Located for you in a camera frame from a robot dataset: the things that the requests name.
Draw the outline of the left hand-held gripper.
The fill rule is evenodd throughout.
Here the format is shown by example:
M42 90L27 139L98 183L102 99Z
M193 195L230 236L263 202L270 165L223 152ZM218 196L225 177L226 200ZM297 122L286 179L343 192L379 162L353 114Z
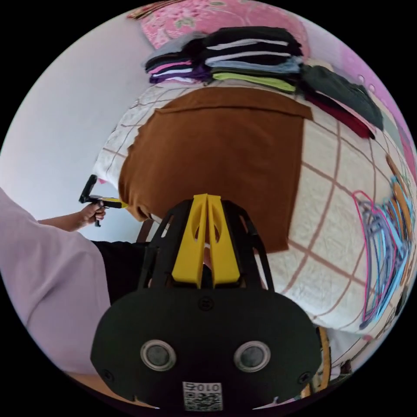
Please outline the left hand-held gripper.
M88 204L89 203L101 203L106 209L109 209L109 208L125 209L128 207L128 204L124 203L123 201L116 199L116 198L111 198L111 197L91 198ZM96 227L100 227L101 226L100 222L97 222L94 225Z

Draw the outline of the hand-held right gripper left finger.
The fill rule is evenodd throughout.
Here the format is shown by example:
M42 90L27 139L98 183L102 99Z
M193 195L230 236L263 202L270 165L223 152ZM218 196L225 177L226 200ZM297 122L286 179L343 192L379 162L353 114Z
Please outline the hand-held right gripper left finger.
M202 284L203 258L206 241L208 194L195 195L189 210L177 258L172 270L176 283Z

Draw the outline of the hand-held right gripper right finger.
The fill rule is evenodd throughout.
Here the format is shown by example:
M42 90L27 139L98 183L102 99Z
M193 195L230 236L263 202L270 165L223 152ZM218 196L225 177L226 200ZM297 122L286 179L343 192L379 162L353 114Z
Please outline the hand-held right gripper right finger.
M220 196L208 195L208 227L213 287L236 284L240 270Z

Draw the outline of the person's left hand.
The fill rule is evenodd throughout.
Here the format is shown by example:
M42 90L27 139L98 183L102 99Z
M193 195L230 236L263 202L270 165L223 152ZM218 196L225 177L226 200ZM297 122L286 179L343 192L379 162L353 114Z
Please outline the person's left hand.
M103 220L106 209L101 203L89 203L79 211L79 228Z

